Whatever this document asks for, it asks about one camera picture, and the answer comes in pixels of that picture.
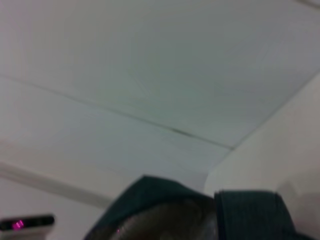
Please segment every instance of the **white ceiling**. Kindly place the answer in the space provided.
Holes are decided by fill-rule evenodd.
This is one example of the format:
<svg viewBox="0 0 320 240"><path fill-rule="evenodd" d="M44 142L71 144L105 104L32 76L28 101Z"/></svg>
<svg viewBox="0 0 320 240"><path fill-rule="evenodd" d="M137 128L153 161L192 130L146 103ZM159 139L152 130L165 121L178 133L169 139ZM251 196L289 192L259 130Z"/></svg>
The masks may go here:
<svg viewBox="0 0 320 240"><path fill-rule="evenodd" d="M198 188L320 69L319 23L294 0L0 0L0 139Z"/></svg>

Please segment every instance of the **ceiling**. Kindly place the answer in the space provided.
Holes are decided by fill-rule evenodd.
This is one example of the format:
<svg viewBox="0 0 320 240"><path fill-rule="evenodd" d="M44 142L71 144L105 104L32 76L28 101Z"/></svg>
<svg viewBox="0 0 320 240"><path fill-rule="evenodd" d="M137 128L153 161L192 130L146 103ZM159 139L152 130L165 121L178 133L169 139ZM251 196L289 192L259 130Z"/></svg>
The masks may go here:
<svg viewBox="0 0 320 240"><path fill-rule="evenodd" d="M320 69L319 22L294 0L0 0L0 155L201 188Z"/></svg>

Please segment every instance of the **white wall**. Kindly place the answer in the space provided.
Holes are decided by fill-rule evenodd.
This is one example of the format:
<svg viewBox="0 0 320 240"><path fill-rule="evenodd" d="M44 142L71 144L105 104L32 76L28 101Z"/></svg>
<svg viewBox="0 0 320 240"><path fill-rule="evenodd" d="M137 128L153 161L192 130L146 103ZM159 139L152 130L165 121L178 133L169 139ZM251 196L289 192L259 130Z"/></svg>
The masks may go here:
<svg viewBox="0 0 320 240"><path fill-rule="evenodd" d="M56 215L48 240L81 240L105 209L50 194L0 178L0 218L23 215Z"/></svg>
<svg viewBox="0 0 320 240"><path fill-rule="evenodd" d="M297 228L320 238L320 75L208 176L204 191L279 191Z"/></svg>
<svg viewBox="0 0 320 240"><path fill-rule="evenodd" d="M48 155L28 154L26 151L16 153L14 158L4 158L3 152L0 152L0 177L50 189L61 195L71 191L71 195L80 194L81 201L96 206L105 206L105 203L114 200L133 181L89 163L63 161Z"/></svg>

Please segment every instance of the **dark green fabric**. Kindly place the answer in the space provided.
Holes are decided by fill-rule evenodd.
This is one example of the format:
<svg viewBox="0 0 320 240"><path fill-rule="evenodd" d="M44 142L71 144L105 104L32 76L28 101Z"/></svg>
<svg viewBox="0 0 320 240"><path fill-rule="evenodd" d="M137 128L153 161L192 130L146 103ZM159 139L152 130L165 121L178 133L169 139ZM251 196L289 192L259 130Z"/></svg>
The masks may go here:
<svg viewBox="0 0 320 240"><path fill-rule="evenodd" d="M266 191L223 191L215 195L220 239L272 240L290 238L295 227L282 198Z"/></svg>
<svg viewBox="0 0 320 240"><path fill-rule="evenodd" d="M117 224L143 210L161 203L183 199L210 200L210 197L193 191L178 182L144 176L131 185L98 221L96 228Z"/></svg>
<svg viewBox="0 0 320 240"><path fill-rule="evenodd" d="M213 202L175 181L144 176L114 202L88 236L158 204L184 199ZM310 240L296 233L282 198L273 192L222 191L214 200L219 240Z"/></svg>

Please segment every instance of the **pink light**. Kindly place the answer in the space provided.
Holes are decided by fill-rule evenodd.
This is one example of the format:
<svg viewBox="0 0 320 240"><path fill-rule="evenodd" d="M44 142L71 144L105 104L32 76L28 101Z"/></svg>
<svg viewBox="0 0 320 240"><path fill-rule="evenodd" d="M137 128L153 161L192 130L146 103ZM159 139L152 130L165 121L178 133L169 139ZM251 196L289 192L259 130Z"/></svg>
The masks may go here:
<svg viewBox="0 0 320 240"><path fill-rule="evenodd" d="M13 230L20 230L20 229L22 229L24 227L24 222L23 221L18 221L18 222L16 222L16 223L14 223L14 224L12 224L12 228L13 228Z"/></svg>

